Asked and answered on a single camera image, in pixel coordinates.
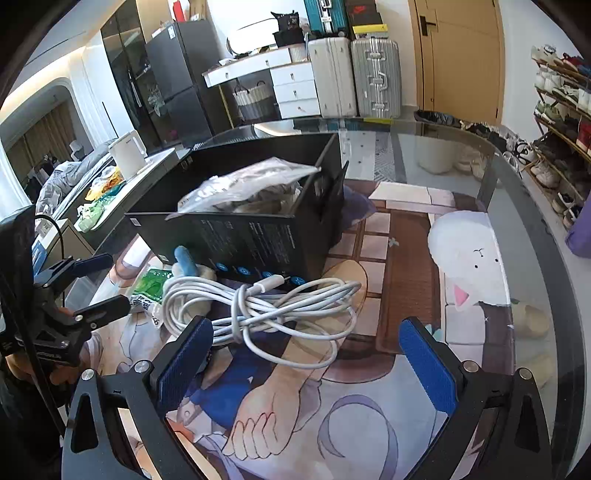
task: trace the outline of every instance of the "drawer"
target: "drawer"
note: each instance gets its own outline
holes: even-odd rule
[[[318,98],[316,84],[314,80],[308,80],[307,82],[275,85],[275,98],[277,98],[277,103]]]
[[[285,67],[272,69],[271,78],[273,79],[273,85],[285,85],[286,83],[314,80],[312,64],[307,61],[305,63],[293,63]]]
[[[252,57],[229,63],[225,67],[219,67],[204,75],[208,87],[233,80],[249,73],[260,72],[291,63],[289,48],[259,53]]]
[[[297,100],[279,104],[281,118],[294,118],[296,116],[320,115],[320,105],[317,99]]]

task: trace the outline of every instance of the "electric kettle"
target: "electric kettle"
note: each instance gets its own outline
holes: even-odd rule
[[[146,166],[146,147],[137,130],[119,137],[109,145],[109,153],[121,170],[125,180],[132,179],[137,172]]]

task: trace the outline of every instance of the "anime print mat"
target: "anime print mat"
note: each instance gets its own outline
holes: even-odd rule
[[[446,415],[435,411],[401,353],[398,327],[417,316],[462,361],[514,371],[511,309],[504,268],[487,214],[476,200],[397,183],[347,181],[376,213],[343,233],[326,261],[327,276],[358,280],[354,332],[327,369],[276,366],[243,345],[215,352],[177,411],[177,436],[210,479],[403,479]],[[93,303],[130,293],[134,280],[162,267],[141,240],[121,255]],[[343,329],[345,319],[320,321]],[[256,343],[293,361],[322,359],[281,332]],[[127,371],[153,359],[168,339],[143,313],[99,329],[99,373]],[[129,411],[121,416],[140,465],[159,478]],[[456,478],[467,474],[486,434],[479,426]]]

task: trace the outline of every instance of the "white cable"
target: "white cable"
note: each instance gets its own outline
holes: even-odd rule
[[[351,297],[361,287],[360,282],[344,282],[339,278],[321,278],[301,285],[283,295],[261,295],[285,282],[281,275],[272,275],[256,282],[252,287],[242,285],[238,290],[201,277],[173,277],[164,284],[162,311],[164,325],[178,337],[191,321],[187,308],[200,301],[216,300],[230,305],[230,316],[214,320],[213,344],[241,343],[258,356],[288,367],[316,369],[328,367],[336,359],[336,340],[350,334],[357,323],[357,315],[351,307]],[[302,293],[311,287],[317,290]],[[347,328],[340,333],[329,334],[309,319],[323,318],[347,312],[351,318]],[[284,325],[296,321],[319,334],[306,333]],[[273,356],[255,346],[251,335],[256,332],[279,330],[293,337],[307,340],[329,341],[330,356],[317,364],[299,364]]]

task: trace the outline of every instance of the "glass table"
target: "glass table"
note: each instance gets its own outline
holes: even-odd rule
[[[525,173],[490,142],[414,121],[294,119],[225,132],[186,161],[198,162],[202,150],[217,145],[293,135],[306,141],[306,135],[326,133],[338,135],[343,165],[349,162],[346,185],[375,207],[373,215],[344,231],[326,264],[334,272],[352,262],[357,267],[345,268],[346,274],[365,276],[366,295],[356,306],[359,325],[333,365],[297,385],[277,384],[272,366],[249,364],[253,360],[239,348],[217,352],[208,380],[168,415],[177,434],[193,443],[193,459],[210,469],[210,478],[404,478],[446,419],[434,410],[398,345],[397,326],[416,315],[461,361],[474,360],[485,371],[513,374],[527,367],[534,373],[553,475],[563,478],[591,440],[583,428],[579,305]],[[445,233],[442,218],[458,222],[451,233]],[[442,233],[430,236],[435,228]],[[462,229],[472,228],[479,229],[480,245],[463,239]],[[144,271],[162,267],[127,221],[97,250],[104,252],[113,254],[116,265],[77,280],[66,306],[79,309],[129,294]],[[143,313],[104,330],[102,374],[152,359],[168,339]],[[248,368],[241,371],[234,359]],[[276,396],[292,400],[274,404]],[[271,441],[263,425],[258,428],[261,416],[271,413],[285,441]],[[482,440],[477,431],[455,478],[469,472]],[[138,459],[145,456],[145,450],[136,453]]]

